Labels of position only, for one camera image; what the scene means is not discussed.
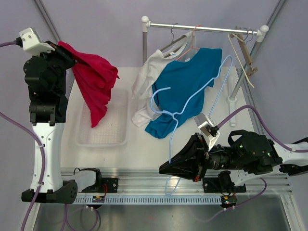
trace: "white table surface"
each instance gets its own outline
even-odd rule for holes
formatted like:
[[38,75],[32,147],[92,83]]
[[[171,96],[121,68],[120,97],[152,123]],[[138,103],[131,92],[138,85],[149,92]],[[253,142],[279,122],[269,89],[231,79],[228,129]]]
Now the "white table surface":
[[[135,81],[139,68],[123,67],[118,70],[120,79],[117,80],[115,88],[126,88],[131,96],[131,86]],[[208,87],[205,90],[205,105],[203,113],[206,115],[209,113],[214,103],[227,70],[227,67],[223,68],[220,77],[215,80],[214,87]],[[235,67],[230,71],[230,75],[234,78],[235,83],[238,79]],[[226,101],[227,96],[228,86],[226,84],[214,112],[211,115],[212,121],[216,125],[229,114],[229,108]],[[241,88],[236,98],[237,108],[246,104]],[[118,147],[103,148],[85,148],[77,146],[75,133],[83,103],[84,100],[80,90],[76,82],[74,82],[69,97],[66,124],[62,137],[62,168],[99,167],[131,170],[158,169],[160,165],[168,160],[170,135],[164,139],[157,139],[144,131],[146,125],[138,128],[131,122],[131,117],[137,109],[136,100],[130,100],[127,144]],[[231,128],[229,123],[227,123],[219,130],[220,138],[217,143],[228,145],[227,138],[232,130],[245,129],[253,131],[253,126],[247,110],[239,113],[236,116],[236,120],[236,127]],[[196,126],[193,118],[188,119],[181,127],[179,127],[173,138],[172,155],[178,153],[187,143],[190,136],[195,132],[200,132],[200,130]]]

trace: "clothes hanger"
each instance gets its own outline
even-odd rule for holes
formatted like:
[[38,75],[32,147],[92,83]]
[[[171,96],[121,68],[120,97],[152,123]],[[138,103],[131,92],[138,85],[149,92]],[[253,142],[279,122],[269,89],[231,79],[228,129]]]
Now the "clothes hanger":
[[182,54],[179,58],[177,58],[176,60],[179,60],[181,57],[183,57],[184,55],[186,55],[191,49],[196,49],[196,50],[200,50],[200,48],[199,47],[194,47],[193,46],[193,37],[194,37],[194,31],[195,31],[195,29],[198,27],[198,26],[201,26],[201,25],[196,25],[196,27],[193,29],[193,31],[192,31],[192,44],[191,44],[191,47],[184,53],[184,54]]
[[[174,53],[177,52],[180,48],[181,48],[181,46],[178,47],[178,48],[176,48],[173,52],[174,52]],[[168,54],[167,54],[166,56],[164,56],[164,57],[167,58],[167,57],[169,57],[169,56],[171,56],[170,53],[168,53]]]
[[249,43],[251,40],[253,40],[254,39],[254,33],[253,33],[253,30],[252,29],[250,29],[251,31],[252,31],[252,33],[251,33],[251,39],[250,40],[248,40],[245,44],[247,45],[247,43]]
[[180,41],[181,39],[185,38],[186,36],[185,35],[182,35],[181,37],[179,37],[177,40],[173,40],[174,39],[174,34],[172,33],[172,29],[173,27],[178,24],[178,23],[175,23],[172,28],[171,28],[171,34],[172,34],[172,41],[171,43],[169,43],[168,45],[166,45],[164,48],[160,49],[160,51],[164,51],[165,49],[167,49],[168,47],[172,46],[173,44],[175,44],[176,42]]

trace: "blue t-shirt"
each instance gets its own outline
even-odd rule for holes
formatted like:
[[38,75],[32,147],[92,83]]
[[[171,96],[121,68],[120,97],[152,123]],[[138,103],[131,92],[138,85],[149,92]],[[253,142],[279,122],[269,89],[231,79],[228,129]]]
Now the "blue t-shirt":
[[[156,94],[154,100],[161,110],[171,113],[181,112],[188,98],[218,74],[221,65],[221,49],[201,48],[187,62],[173,61],[169,63],[153,84],[153,92],[161,88],[171,87]],[[188,118],[201,113],[205,91],[200,91],[187,104],[183,114],[175,115],[181,126]],[[150,121],[145,131],[157,138],[165,138],[171,133],[176,122],[170,115],[161,114]]]

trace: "pink garment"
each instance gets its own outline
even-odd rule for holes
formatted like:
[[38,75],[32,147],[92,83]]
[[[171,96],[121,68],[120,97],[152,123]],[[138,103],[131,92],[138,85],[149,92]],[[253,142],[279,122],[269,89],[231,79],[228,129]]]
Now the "pink garment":
[[80,92],[90,110],[93,128],[98,125],[107,112],[106,105],[111,98],[111,88],[119,78],[117,68],[96,54],[77,52],[62,41],[58,45],[71,52],[74,59],[77,60],[72,69]]

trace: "white base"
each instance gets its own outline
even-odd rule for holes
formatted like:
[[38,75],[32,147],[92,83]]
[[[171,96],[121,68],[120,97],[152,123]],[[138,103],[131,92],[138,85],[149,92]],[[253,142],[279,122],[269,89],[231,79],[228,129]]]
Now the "white base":
[[[140,68],[128,67],[119,68],[119,77],[115,87],[126,88],[131,95],[131,86],[135,81]],[[205,105],[203,113],[207,115],[215,101],[220,90],[221,84],[225,78],[228,67],[222,68],[221,76],[215,80],[213,88],[205,90]],[[236,69],[233,67],[230,72],[231,76],[236,76]],[[221,92],[221,96],[211,115],[211,119],[215,124],[222,121],[228,114],[229,108],[226,102],[228,97],[228,87],[225,86]],[[64,129],[61,167],[100,167],[100,168],[117,168],[117,169],[155,169],[158,171],[160,165],[168,160],[169,138],[168,135],[164,139],[156,139],[144,131],[146,126],[136,127],[131,120],[128,125],[128,142],[118,147],[102,147],[102,148],[85,148],[77,146],[74,134],[77,129],[78,118],[76,115],[82,110],[83,98],[76,83],[70,95],[67,120]],[[246,105],[242,89],[237,94],[237,106]],[[137,110],[137,101],[132,100],[129,105],[129,116]],[[253,131],[248,110],[244,110],[237,115],[238,123],[235,127],[223,126],[220,131],[220,138],[217,143],[228,145],[227,139],[232,130],[245,129]],[[181,127],[179,127],[174,135],[172,155],[178,153],[189,140],[190,136],[195,132],[200,132],[193,118],[188,119]]]
[[77,192],[81,192],[85,188],[95,184],[96,172],[83,170],[70,177],[63,177],[63,180],[74,180],[77,183]]
[[[46,193],[48,190],[57,191],[63,185],[59,163],[64,123],[57,123],[52,127],[49,125],[49,123],[37,123],[37,125],[33,126],[32,128],[42,144],[45,145],[44,151],[46,167],[40,193]],[[42,169],[42,156],[38,143],[36,142],[34,161],[34,173],[30,188],[36,191]]]

